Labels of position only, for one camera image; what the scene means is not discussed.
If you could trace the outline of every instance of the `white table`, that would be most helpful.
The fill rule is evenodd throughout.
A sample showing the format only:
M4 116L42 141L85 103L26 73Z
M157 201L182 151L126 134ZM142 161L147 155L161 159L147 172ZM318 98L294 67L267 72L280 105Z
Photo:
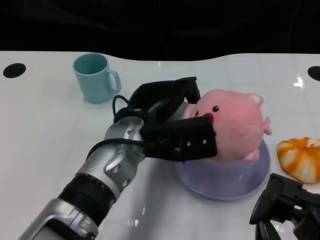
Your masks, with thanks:
M79 52L0 52L0 70L23 63L13 79L0 75L0 233L17 239L49 200L56 198L112 124L111 102L84 100L72 70ZM264 139L272 172L282 171L278 142L320 138L320 82L307 70L320 55L237 54L203 61L133 61L108 56L130 97L141 84L197 76L201 94L214 88L261 95L272 119ZM320 184L306 185L320 193ZM262 189L233 202L190 192L171 163L146 159L99 228L98 240L253 240L250 215ZM283 240L293 225L275 224Z

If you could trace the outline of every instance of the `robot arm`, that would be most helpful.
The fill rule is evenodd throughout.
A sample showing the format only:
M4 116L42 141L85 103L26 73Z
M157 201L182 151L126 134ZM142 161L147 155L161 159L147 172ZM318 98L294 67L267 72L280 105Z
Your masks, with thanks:
M250 218L250 224L256 225L256 240L281 240L270 220L291 221L298 240L320 239L320 195L310 193L302 186L284 176L270 175Z
M210 119L165 122L185 98L196 103L196 78L144 84L118 111L102 142L62 193L51 200L20 240L94 240L98 227L145 157L189 161L217 154Z

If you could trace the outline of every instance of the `cup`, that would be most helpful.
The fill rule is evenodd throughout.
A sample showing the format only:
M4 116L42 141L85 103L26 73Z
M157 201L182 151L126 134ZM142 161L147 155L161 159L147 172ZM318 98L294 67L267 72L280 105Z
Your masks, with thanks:
M73 63L73 71L85 99L92 103L102 103L121 90L119 75L109 68L108 59L99 53L88 53L78 57ZM114 76L113 89L110 74Z

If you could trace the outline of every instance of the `mug handle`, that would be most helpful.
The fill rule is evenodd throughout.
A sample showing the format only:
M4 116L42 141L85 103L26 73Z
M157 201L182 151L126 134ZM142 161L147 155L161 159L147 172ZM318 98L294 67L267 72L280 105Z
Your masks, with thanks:
M112 89L112 90L114 92L113 94L118 94L121 90L121 82L120 82L119 74L115 70L112 70L110 68L107 69L106 71L114 76L116 89Z

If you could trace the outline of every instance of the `pink plush toy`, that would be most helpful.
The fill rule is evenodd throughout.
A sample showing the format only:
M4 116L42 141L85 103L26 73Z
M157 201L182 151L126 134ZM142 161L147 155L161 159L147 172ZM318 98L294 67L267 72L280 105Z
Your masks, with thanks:
M264 121L262 116L263 102L263 98L254 93L215 89L196 104L188 104L184 117L208 116L211 119L218 149L212 160L253 162L259 158L263 134L272 133L270 118Z

